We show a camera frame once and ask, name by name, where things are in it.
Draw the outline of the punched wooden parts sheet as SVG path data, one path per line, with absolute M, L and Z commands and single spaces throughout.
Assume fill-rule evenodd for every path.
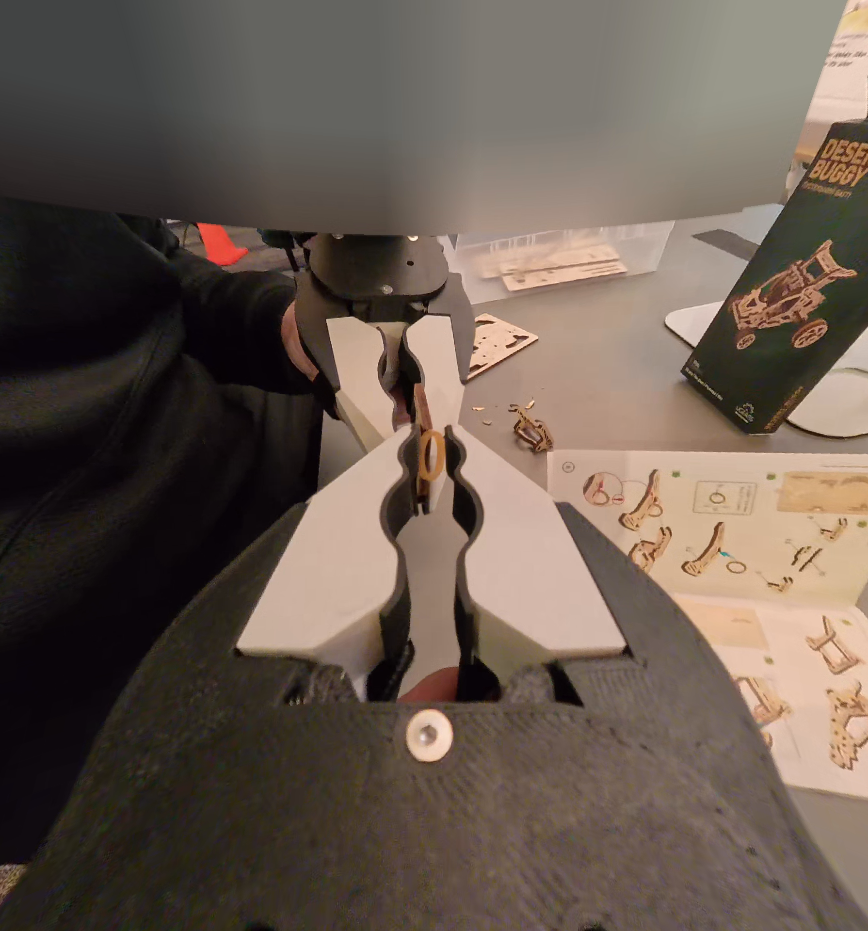
M 491 314 L 477 315 L 467 380 L 485 373 L 538 339 L 536 334 Z

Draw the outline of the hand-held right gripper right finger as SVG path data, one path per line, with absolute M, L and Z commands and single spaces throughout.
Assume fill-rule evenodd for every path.
M 500 683 L 527 666 L 612 658 L 626 641 L 554 500 L 460 426 L 447 428 L 460 666 Z

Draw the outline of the folded instruction sheet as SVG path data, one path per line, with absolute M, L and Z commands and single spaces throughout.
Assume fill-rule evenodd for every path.
M 787 785 L 868 798 L 868 455 L 558 450 L 547 490 L 697 626 Z

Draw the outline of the person's left hand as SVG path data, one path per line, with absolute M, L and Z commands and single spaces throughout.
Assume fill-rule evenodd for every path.
M 280 339 L 288 355 L 289 362 L 306 378 L 313 382 L 320 370 L 305 352 L 301 342 L 295 314 L 295 302 L 286 308 L 280 322 Z

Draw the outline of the white monitor stand base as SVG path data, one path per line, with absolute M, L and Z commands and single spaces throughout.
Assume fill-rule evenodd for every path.
M 818 436 L 868 436 L 868 329 L 787 421 Z

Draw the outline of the dark green model kit box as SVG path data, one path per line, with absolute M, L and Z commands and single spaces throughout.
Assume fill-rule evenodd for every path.
M 868 118 L 817 157 L 683 367 L 738 430 L 774 433 L 868 329 Z

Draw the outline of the orange cone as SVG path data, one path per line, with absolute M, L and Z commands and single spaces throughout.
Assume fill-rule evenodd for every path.
M 250 253 L 249 248 L 238 246 L 231 239 L 225 227 L 196 223 L 195 228 L 205 250 L 206 258 L 222 268 L 236 265 Z

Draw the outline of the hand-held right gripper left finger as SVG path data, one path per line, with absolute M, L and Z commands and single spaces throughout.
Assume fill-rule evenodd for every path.
M 395 700 L 414 659 L 396 538 L 416 516 L 415 487 L 416 430 L 405 426 L 316 493 L 238 651 L 339 667 L 366 700 Z

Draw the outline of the white printed paper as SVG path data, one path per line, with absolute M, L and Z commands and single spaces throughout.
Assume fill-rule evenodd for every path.
M 868 1 L 848 2 L 813 94 L 786 182 L 791 193 L 831 125 L 868 109 Z

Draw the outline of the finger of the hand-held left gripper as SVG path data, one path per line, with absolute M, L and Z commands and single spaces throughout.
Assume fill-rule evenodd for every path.
M 371 325 L 354 317 L 327 322 L 339 388 L 336 411 L 359 447 L 371 451 L 406 420 L 400 387 L 400 350 L 406 325 Z
M 415 386 L 424 389 L 428 425 L 437 431 L 459 423 L 465 387 L 450 317 L 426 315 L 402 336 L 402 382 L 405 402 L 416 413 Z

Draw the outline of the person's left forearm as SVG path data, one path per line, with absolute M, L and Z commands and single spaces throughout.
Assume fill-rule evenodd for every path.
M 220 383 L 304 395 L 311 381 L 295 366 L 281 323 L 295 296 L 275 271 L 230 273 L 172 239 L 163 250 L 181 292 L 185 347 Z

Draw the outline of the wooden model part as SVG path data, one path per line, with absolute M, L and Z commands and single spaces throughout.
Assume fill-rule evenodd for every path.
M 433 415 L 428 402 L 428 397 L 423 384 L 414 383 L 410 387 L 406 385 L 398 386 L 395 390 L 394 411 L 392 424 L 394 429 L 408 428 L 408 438 L 403 446 L 403 459 L 408 468 L 408 474 L 412 486 L 413 502 L 416 512 L 419 514 L 428 514 L 436 506 L 437 496 L 440 494 L 440 487 L 444 476 L 444 470 L 440 478 L 433 483 L 418 481 L 418 452 L 419 440 L 423 431 L 433 428 L 440 433 L 433 422 Z

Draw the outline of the clear plastic container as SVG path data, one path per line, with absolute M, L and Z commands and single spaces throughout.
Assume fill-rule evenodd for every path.
M 667 221 L 439 240 L 470 301 L 484 305 L 544 289 L 653 273 L 674 226 Z

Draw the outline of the small wooden model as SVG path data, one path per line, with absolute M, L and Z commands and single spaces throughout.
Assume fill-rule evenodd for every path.
M 533 419 L 526 407 L 520 404 L 510 404 L 509 412 L 515 416 L 512 431 L 519 442 L 534 454 L 553 450 L 554 440 L 547 426 L 542 421 Z

